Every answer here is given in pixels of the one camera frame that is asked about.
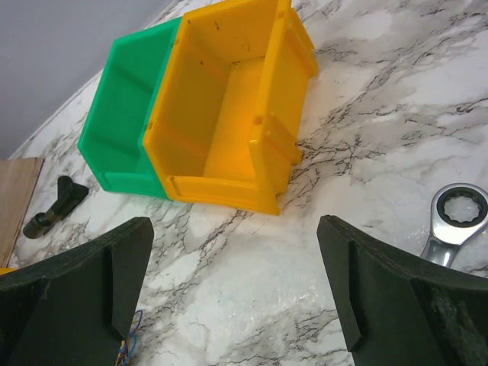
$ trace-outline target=white marble surface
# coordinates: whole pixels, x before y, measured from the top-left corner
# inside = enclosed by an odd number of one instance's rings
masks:
[[[175,2],[158,21],[206,5]],[[320,65],[300,127],[304,159],[283,213],[269,217],[100,190],[76,143],[95,77],[16,156],[46,162],[27,216],[56,196],[56,177],[91,187],[46,238],[20,238],[25,266],[134,216],[156,232],[139,308],[134,365],[352,365],[319,255],[316,226],[335,214],[419,254],[442,186],[488,188],[488,3],[304,0],[294,3]],[[488,275],[487,234],[454,268]]]

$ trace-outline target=silver wrench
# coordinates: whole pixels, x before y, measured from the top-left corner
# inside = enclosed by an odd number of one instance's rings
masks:
[[[445,203],[459,196],[469,197],[478,205],[478,216],[472,221],[460,223],[445,213]],[[446,185],[432,199],[430,215],[430,234],[420,256],[449,268],[461,248],[488,226],[488,194],[476,185]]]

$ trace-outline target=plastic bin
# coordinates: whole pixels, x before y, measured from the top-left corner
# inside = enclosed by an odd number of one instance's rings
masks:
[[[289,0],[185,14],[144,138],[168,196],[278,215],[317,71]]]
[[[106,191],[168,198],[143,136],[180,22],[114,41],[78,144]]]

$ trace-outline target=black object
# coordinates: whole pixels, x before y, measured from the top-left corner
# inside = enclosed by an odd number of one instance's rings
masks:
[[[488,279],[324,216],[320,250],[356,366],[486,366]]]
[[[0,365],[114,366],[143,284],[152,227],[137,217],[0,276]]]
[[[40,238],[50,231],[54,224],[61,221],[71,213],[88,195],[88,188],[84,185],[74,183],[67,176],[58,178],[58,199],[51,208],[44,212],[37,213],[24,226],[22,232],[29,239]]]

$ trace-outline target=gray background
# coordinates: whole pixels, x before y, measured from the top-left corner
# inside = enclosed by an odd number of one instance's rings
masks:
[[[0,0],[0,159],[103,67],[114,38],[169,0]]]

